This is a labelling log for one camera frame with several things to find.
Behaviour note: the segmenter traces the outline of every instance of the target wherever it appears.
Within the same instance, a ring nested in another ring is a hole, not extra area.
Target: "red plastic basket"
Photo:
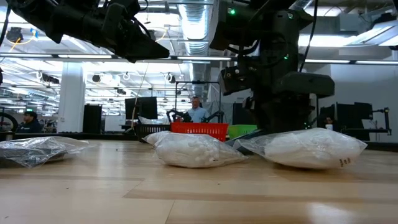
[[[172,132],[184,134],[208,134],[220,141],[225,141],[228,124],[208,123],[172,123]]]

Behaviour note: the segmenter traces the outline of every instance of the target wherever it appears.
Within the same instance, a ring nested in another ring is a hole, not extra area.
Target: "wooden table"
[[[0,170],[0,223],[398,223],[398,154],[313,171],[252,156],[214,169],[162,165],[148,144]]]

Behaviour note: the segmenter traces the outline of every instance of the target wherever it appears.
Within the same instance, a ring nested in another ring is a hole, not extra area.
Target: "ceiling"
[[[211,1],[196,1],[197,6],[203,3],[203,20],[194,21],[189,26],[184,25],[184,17],[189,17],[189,11],[184,4],[189,0],[169,1],[170,12],[161,13],[164,1],[150,1],[149,9],[140,12],[136,18],[141,21],[149,30],[154,30],[156,41],[170,50],[171,55],[212,55],[223,56],[230,55],[217,50],[208,50],[207,39],[200,37],[200,32],[206,32],[211,14]],[[379,10],[385,12],[391,9],[392,3],[389,1],[339,1],[339,0],[320,0],[318,15],[325,17],[338,17],[342,14],[354,15],[360,19],[358,13],[364,13],[361,17],[370,12]],[[0,2],[0,21],[4,21],[6,3]],[[308,13],[313,13],[313,7],[306,9]],[[369,14],[368,19],[372,19],[373,14]],[[15,15],[13,12],[9,17],[8,30],[11,27],[21,27],[23,41],[15,44],[4,39],[0,48],[1,53],[19,53],[19,54],[112,54],[107,49],[96,47],[90,43],[75,39],[69,36],[63,36],[60,44],[51,41],[41,30]],[[304,40],[300,51],[305,50],[305,34],[302,34]],[[205,46],[201,53],[194,53],[192,49],[200,45]],[[345,50],[343,47],[317,47],[311,48],[309,58],[349,58],[362,57],[365,59],[383,59],[391,55],[387,47],[377,47],[373,50],[364,50],[362,53],[355,54],[359,49]],[[102,104],[106,114],[119,114],[124,112],[124,99],[135,96],[157,96],[161,113],[174,107],[175,84],[169,82],[170,76],[174,76],[177,81],[192,81],[196,79],[211,80],[209,70],[204,69],[199,78],[197,78],[197,69],[209,67],[209,64],[199,63],[129,63],[125,62],[104,62],[101,60],[84,61],[83,68],[87,75],[86,84],[86,103]],[[17,87],[1,88],[0,104],[6,110],[21,112],[25,106],[37,107],[39,113],[53,115],[57,113],[59,103],[60,85],[43,82],[43,74],[50,75],[62,81],[63,62],[59,60],[26,60],[23,58],[0,58],[1,68],[4,70],[4,85],[16,85]],[[93,75],[101,77],[100,82],[93,81]],[[113,88],[118,86],[126,94],[119,94]],[[178,96],[178,107],[181,110],[189,108],[189,98],[192,95],[206,96],[206,86],[185,85],[181,95]]]

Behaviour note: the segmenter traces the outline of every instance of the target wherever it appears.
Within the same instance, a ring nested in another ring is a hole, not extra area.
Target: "green container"
[[[257,125],[237,124],[228,126],[228,135],[230,139],[249,134],[257,129]]]

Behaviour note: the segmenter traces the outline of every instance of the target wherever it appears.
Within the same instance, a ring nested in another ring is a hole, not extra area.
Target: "white pillar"
[[[86,75],[83,63],[64,62],[61,80],[58,132],[82,132]]]

